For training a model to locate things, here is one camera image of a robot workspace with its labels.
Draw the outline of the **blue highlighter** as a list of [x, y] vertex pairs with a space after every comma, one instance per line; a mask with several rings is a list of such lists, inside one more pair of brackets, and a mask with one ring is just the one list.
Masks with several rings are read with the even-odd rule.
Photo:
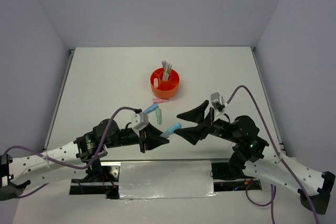
[[182, 125], [180, 123], [175, 123], [174, 125], [172, 125], [170, 128], [168, 128], [166, 131], [164, 131], [160, 137], [163, 138], [168, 138], [169, 136], [171, 136], [172, 134], [174, 134], [174, 132], [176, 130], [179, 130], [182, 128]]
[[154, 103], [154, 104], [152, 104], [150, 107], [148, 107], [147, 109], [145, 109], [145, 110], [143, 111], [143, 113], [145, 113], [145, 114], [150, 114], [150, 113], [154, 112], [158, 107], [159, 107], [159, 105], [156, 104], [156, 103]]

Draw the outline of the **green highlighter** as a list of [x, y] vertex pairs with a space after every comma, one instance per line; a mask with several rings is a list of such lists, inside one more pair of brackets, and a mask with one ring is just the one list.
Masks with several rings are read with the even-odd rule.
[[162, 111], [160, 108], [155, 109], [155, 116], [158, 125], [162, 124]]

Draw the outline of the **pink stapler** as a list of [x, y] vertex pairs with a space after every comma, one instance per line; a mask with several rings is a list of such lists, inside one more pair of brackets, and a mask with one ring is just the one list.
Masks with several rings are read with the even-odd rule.
[[154, 78], [154, 80], [153, 80], [153, 86], [155, 88], [157, 88], [159, 86], [159, 80], [158, 80], [158, 78]]

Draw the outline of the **blue striped thin pen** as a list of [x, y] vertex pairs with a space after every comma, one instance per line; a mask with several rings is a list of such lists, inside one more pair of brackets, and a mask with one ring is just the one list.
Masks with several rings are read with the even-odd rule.
[[168, 81], [169, 77], [170, 77], [170, 73], [171, 73], [171, 69], [172, 69], [172, 64], [169, 63], [168, 67], [167, 67], [167, 71], [166, 71], [166, 81]]

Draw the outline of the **pink purple highlighter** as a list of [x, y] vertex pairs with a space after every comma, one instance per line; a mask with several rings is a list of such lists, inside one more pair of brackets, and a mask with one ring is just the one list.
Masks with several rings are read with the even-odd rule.
[[163, 66], [164, 73], [166, 73], [167, 67], [168, 67], [168, 63], [165, 60], [162, 61], [162, 66]]

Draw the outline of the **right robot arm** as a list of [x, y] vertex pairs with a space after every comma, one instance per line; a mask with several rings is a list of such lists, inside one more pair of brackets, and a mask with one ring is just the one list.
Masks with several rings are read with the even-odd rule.
[[283, 153], [276, 154], [272, 145], [259, 137], [259, 128], [249, 116], [241, 115], [227, 122], [219, 117], [224, 105], [208, 105], [206, 100], [178, 114], [178, 119], [196, 123], [196, 126], [176, 130], [175, 134], [192, 145], [208, 135], [234, 144], [227, 164], [218, 165], [213, 171], [215, 177], [229, 180], [254, 177], [298, 194], [305, 208], [319, 215], [326, 214], [335, 181], [333, 173], [318, 172]]

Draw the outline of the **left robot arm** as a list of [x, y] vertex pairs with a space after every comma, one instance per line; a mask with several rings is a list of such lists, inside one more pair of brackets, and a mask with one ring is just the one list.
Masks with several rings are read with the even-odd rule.
[[27, 197], [25, 189], [36, 192], [63, 179], [72, 179], [79, 185], [109, 182], [110, 187], [117, 189], [113, 171], [101, 165], [100, 159], [107, 155], [107, 149], [137, 145], [145, 153], [169, 142], [151, 124], [135, 132], [130, 126], [120, 129], [116, 121], [105, 119], [92, 131], [53, 150], [22, 158], [5, 152], [1, 155], [1, 200]]

